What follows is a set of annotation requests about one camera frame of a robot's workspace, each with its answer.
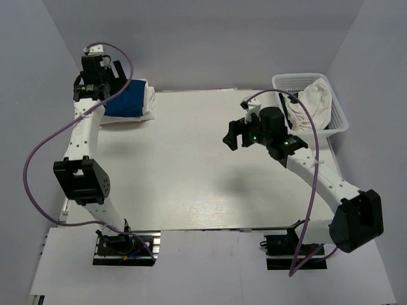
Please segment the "blue Mickey print t-shirt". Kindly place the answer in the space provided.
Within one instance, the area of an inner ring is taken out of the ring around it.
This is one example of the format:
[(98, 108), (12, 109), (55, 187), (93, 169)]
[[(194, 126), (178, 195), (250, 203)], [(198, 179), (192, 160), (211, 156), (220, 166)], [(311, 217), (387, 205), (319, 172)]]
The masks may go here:
[(140, 118), (148, 112), (148, 82), (131, 80), (128, 88), (105, 106), (104, 115), (112, 118)]

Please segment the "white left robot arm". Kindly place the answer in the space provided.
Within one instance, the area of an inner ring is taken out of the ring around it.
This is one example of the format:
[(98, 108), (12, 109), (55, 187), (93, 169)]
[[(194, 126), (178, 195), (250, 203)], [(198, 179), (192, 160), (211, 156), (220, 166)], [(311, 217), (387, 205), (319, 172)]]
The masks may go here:
[(110, 97), (126, 83), (124, 73), (114, 76), (107, 55), (82, 57), (82, 70), (74, 82), (74, 118), (71, 138), (61, 161), (53, 164), (67, 199), (84, 208), (100, 224), (99, 236), (113, 237), (119, 253), (129, 253), (134, 237), (124, 232), (127, 222), (109, 199), (111, 182), (95, 159), (99, 127), (105, 108), (100, 101)]

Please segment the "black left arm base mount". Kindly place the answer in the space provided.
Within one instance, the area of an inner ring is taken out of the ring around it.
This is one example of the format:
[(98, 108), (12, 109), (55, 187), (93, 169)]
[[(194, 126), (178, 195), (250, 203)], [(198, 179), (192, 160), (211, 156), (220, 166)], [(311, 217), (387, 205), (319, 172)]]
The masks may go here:
[(135, 236), (107, 236), (97, 230), (93, 254), (94, 266), (144, 266), (152, 267), (158, 258), (161, 232), (142, 232)]

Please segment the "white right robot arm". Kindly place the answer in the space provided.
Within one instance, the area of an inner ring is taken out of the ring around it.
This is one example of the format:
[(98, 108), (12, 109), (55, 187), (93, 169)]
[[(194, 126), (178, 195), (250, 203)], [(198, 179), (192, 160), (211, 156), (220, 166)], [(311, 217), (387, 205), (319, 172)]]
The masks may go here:
[(223, 142), (235, 151), (238, 136), (243, 147), (265, 146), (274, 160), (311, 186), (333, 213), (332, 219), (290, 226), (287, 245), (292, 252), (300, 254), (310, 244), (331, 244), (351, 253), (383, 234), (380, 195), (372, 189), (360, 190), (317, 161), (316, 152), (305, 141), (288, 133), (279, 108), (249, 111), (246, 117), (230, 121)]

